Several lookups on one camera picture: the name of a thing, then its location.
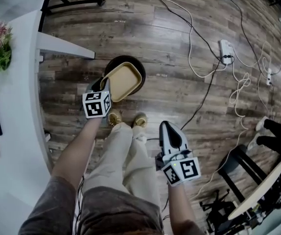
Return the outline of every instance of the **tan tray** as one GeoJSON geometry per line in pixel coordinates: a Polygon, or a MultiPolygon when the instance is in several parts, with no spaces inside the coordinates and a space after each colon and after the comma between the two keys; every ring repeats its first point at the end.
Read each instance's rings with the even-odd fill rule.
{"type": "Polygon", "coordinates": [[[140,72],[129,62],[120,64],[105,75],[100,82],[101,88],[103,88],[106,78],[110,80],[111,99],[113,102],[121,101],[141,84],[140,72]]]}

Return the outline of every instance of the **gold shoe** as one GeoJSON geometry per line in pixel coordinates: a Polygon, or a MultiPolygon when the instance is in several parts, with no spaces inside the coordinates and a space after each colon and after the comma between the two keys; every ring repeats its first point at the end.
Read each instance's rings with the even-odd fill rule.
{"type": "Polygon", "coordinates": [[[122,123],[122,115],[116,109],[111,109],[108,114],[108,123],[111,126],[116,126],[118,123],[122,123]]]}
{"type": "Polygon", "coordinates": [[[133,122],[133,127],[134,126],[140,126],[145,128],[147,125],[147,116],[145,113],[140,113],[136,116],[134,122],[133,122]]]}

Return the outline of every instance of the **forearm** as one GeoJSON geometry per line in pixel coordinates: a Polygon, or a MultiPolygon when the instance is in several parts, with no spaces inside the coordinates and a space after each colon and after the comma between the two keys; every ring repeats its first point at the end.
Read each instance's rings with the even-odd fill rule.
{"type": "Polygon", "coordinates": [[[101,120],[92,118],[87,121],[81,132],[62,152],[52,170],[52,176],[64,178],[77,189],[92,152],[101,120]]]}
{"type": "Polygon", "coordinates": [[[168,185],[170,222],[174,235],[182,234],[192,222],[195,215],[185,193],[184,185],[168,185]]]}

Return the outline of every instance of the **white sneaker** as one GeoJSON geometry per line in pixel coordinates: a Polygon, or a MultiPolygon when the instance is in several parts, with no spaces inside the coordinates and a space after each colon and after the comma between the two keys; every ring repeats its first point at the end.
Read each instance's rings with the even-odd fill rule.
{"type": "Polygon", "coordinates": [[[262,118],[262,120],[260,120],[259,122],[258,122],[258,124],[256,125],[256,128],[255,128],[255,130],[256,131],[260,131],[261,129],[263,129],[264,127],[264,121],[266,120],[266,119],[269,119],[269,118],[267,118],[266,116],[264,116],[263,118],[262,118]]]}
{"type": "Polygon", "coordinates": [[[248,151],[251,150],[251,149],[253,149],[255,146],[258,145],[258,144],[257,144],[257,138],[260,137],[260,136],[261,136],[260,133],[257,133],[257,134],[254,136],[253,140],[251,140],[250,143],[247,145],[247,150],[248,150],[248,151]]]}

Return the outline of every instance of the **beige pants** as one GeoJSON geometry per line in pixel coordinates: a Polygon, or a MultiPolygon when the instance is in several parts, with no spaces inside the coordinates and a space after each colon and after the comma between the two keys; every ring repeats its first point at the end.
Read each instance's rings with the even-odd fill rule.
{"type": "Polygon", "coordinates": [[[82,191],[105,186],[130,193],[160,207],[156,168],[146,149],[144,129],[117,124],[104,142],[104,155],[85,179],[82,191]],[[126,162],[123,176],[122,167],[126,162]]]}

